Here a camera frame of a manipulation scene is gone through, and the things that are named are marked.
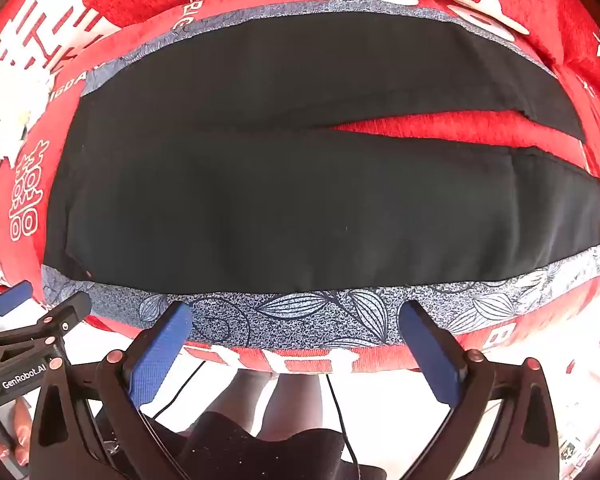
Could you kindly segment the person left hand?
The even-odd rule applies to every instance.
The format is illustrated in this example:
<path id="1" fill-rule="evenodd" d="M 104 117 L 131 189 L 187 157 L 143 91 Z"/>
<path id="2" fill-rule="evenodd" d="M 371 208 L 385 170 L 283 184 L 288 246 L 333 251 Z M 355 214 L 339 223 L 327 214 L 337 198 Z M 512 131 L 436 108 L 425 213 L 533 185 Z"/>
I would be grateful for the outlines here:
<path id="1" fill-rule="evenodd" d="M 15 400 L 14 418 L 14 433 L 16 446 L 11 451 L 10 448 L 3 443 L 0 443 L 0 459 L 4 462 L 12 456 L 19 466 L 28 466 L 30 458 L 30 440 L 32 431 L 32 418 L 29 413 L 30 405 L 25 398 Z"/>

